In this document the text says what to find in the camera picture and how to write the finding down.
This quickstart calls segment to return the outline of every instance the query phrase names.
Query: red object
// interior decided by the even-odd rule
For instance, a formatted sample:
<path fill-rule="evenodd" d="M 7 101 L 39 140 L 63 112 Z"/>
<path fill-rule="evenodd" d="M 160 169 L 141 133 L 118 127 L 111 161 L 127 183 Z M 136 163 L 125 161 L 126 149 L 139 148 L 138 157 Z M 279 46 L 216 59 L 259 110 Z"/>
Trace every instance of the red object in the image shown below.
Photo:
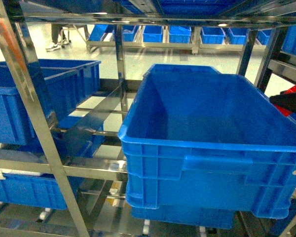
<path fill-rule="evenodd" d="M 294 93 L 296 92 L 296 85 L 294 85 L 291 89 L 288 89 L 287 91 L 285 91 L 284 94 L 290 94 L 290 93 Z M 284 109 L 278 105 L 274 105 L 285 117 L 289 116 L 292 114 L 291 111 Z"/>

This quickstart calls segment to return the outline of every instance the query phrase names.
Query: vertical steel post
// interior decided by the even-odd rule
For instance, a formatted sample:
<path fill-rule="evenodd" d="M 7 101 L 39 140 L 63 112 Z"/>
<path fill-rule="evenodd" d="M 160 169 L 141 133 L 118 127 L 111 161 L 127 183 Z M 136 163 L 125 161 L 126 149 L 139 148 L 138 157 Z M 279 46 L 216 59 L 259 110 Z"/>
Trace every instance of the vertical steel post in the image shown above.
<path fill-rule="evenodd" d="M 250 57 L 252 54 L 253 46 L 256 42 L 258 31 L 257 30 L 247 30 L 247 42 L 245 45 L 243 45 L 242 48 L 242 55 L 239 60 L 238 68 L 237 68 L 237 74 L 241 76 L 246 75 L 246 71 L 248 68 L 248 64 L 250 61 Z"/>
<path fill-rule="evenodd" d="M 11 23 L 10 20 L 14 15 L 23 15 L 19 2 L 0 0 L 1 50 L 79 235 L 89 237 L 50 132 L 50 128 L 58 121 L 52 110 L 52 103 L 28 27 L 24 18 L 17 23 Z"/>
<path fill-rule="evenodd" d="M 116 47 L 116 60 L 117 60 L 117 71 L 118 71 L 118 81 L 121 84 L 121 96 L 120 103 L 121 109 L 123 112 L 128 112 L 128 104 L 127 104 L 127 81 L 126 81 L 126 71 L 125 71 L 125 55 L 123 48 L 123 26 L 115 25 L 115 47 Z M 126 117 L 126 113 L 122 114 L 122 119 L 124 120 Z"/>
<path fill-rule="evenodd" d="M 200 27 L 194 27 L 192 54 L 197 54 L 198 53 L 200 43 L 201 43 L 201 28 Z"/>
<path fill-rule="evenodd" d="M 255 81 L 255 86 L 259 88 L 262 92 L 265 92 L 267 84 L 270 81 L 272 75 L 272 70 L 268 68 L 268 64 L 272 59 L 278 58 L 285 40 L 287 30 L 288 27 L 275 28 L 272 30 Z"/>

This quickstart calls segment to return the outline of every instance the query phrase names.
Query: metal rail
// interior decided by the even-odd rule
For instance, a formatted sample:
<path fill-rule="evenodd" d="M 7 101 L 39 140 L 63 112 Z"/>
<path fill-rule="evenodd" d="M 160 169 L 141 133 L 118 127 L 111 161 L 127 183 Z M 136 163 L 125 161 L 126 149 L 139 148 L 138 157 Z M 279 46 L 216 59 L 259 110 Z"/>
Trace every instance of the metal rail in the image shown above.
<path fill-rule="evenodd" d="M 296 17 L 285 16 L 221 16 L 197 17 L 187 15 L 159 14 L 73 14 L 73 13 L 40 13 L 29 12 L 24 16 L 28 22 L 66 23 L 66 24 L 112 24 L 112 25 L 172 25 L 172 26 L 212 26 L 227 24 L 228 27 L 242 28 L 275 28 L 296 24 Z M 13 21 L 19 21 L 23 16 L 15 16 Z"/>

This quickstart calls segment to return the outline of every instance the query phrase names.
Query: crate handle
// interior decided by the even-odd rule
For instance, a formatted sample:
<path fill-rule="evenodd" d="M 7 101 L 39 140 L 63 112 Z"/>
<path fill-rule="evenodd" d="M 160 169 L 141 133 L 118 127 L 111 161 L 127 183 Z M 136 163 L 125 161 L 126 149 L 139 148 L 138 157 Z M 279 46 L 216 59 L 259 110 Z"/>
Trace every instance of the crate handle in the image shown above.
<path fill-rule="evenodd" d="M 252 159 L 225 156 L 192 156 L 184 158 L 183 170 L 205 173 L 248 174 L 253 166 Z"/>

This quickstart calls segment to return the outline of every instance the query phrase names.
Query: shoe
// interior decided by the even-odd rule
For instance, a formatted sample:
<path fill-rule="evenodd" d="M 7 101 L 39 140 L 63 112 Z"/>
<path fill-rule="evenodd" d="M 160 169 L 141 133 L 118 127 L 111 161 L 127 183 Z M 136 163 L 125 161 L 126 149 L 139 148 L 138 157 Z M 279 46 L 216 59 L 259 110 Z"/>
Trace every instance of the shoe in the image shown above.
<path fill-rule="evenodd" d="M 60 49 L 60 45 L 54 44 L 53 42 L 49 44 L 49 46 L 46 48 L 46 51 L 54 51 Z"/>
<path fill-rule="evenodd" d="M 63 45 L 69 44 L 69 41 L 67 39 L 63 39 Z"/>

